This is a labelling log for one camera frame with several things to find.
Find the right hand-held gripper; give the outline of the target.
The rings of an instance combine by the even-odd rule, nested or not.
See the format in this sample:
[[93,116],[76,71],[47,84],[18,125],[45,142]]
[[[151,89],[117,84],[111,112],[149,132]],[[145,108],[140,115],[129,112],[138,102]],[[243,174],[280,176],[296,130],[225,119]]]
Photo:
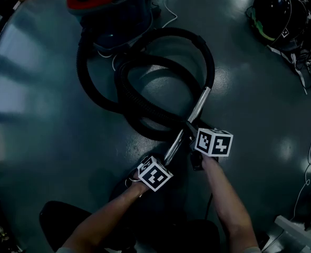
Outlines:
[[228,157],[234,135],[218,129],[197,129],[186,121],[183,127],[186,137],[191,141],[190,160],[194,171],[202,170],[202,156],[212,158]]

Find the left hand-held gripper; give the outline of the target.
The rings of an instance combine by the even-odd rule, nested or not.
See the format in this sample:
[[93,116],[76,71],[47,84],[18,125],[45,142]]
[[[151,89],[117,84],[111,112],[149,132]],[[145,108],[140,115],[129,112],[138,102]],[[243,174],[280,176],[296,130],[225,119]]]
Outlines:
[[151,155],[141,161],[137,170],[139,180],[154,192],[158,191],[173,177],[173,174]]

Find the silver metal vacuum wand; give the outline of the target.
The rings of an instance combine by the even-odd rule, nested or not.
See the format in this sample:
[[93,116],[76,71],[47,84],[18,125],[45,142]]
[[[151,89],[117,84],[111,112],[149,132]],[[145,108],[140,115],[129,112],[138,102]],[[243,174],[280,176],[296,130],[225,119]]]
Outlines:
[[[203,105],[205,104],[207,97],[209,96],[211,91],[211,88],[209,87],[205,87],[198,102],[196,103],[195,107],[193,108],[190,116],[188,117],[187,122],[192,123],[200,114]],[[169,150],[167,151],[167,153],[164,156],[164,165],[168,166],[171,162],[171,160],[173,159],[174,155],[176,154],[176,152],[178,151],[182,141],[184,138],[184,128],[181,129],[181,131],[179,132],[178,136],[176,137],[174,143],[172,144],[172,146],[169,148]]]

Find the person's left forearm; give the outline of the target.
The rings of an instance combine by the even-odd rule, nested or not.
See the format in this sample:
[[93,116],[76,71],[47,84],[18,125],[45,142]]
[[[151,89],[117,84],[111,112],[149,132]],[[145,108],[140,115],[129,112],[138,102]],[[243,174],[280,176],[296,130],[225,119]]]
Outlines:
[[62,248],[72,253],[94,253],[132,204],[148,190],[144,183],[133,182],[118,197],[82,221],[67,238]]

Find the person's right forearm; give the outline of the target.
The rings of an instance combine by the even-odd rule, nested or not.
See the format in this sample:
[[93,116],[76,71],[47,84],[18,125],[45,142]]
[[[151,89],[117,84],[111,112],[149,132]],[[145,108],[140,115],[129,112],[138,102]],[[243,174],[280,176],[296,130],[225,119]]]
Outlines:
[[217,215],[225,229],[231,253],[261,253],[250,215],[219,163],[203,156],[202,167],[207,176]]

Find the person's black trousers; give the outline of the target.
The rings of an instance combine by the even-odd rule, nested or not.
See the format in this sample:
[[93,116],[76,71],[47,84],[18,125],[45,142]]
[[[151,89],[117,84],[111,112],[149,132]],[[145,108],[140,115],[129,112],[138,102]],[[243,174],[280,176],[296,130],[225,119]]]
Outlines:
[[[91,214],[78,207],[59,201],[47,202],[39,221],[47,242],[54,252],[62,248],[76,227]],[[217,226],[209,220],[186,221],[185,217],[170,217],[161,238],[150,238],[148,243],[157,253],[220,253]],[[136,238],[129,226],[118,226],[95,248],[94,253],[137,253]]]

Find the white desk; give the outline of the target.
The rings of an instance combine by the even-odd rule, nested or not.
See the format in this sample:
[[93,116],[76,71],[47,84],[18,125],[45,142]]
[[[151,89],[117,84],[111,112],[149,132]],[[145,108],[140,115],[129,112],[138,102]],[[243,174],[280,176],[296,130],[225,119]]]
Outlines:
[[275,224],[289,233],[303,248],[298,253],[311,253],[311,232],[303,230],[300,226],[278,215],[275,219]]

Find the black helmet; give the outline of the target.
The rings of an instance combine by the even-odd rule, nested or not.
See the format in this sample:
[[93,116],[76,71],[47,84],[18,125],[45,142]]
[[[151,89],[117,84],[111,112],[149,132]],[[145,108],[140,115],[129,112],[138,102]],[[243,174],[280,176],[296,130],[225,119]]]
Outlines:
[[291,0],[254,0],[250,17],[254,29],[264,41],[274,43],[290,21]]
[[287,52],[311,48],[311,12],[299,0],[291,0],[291,16],[287,30]]

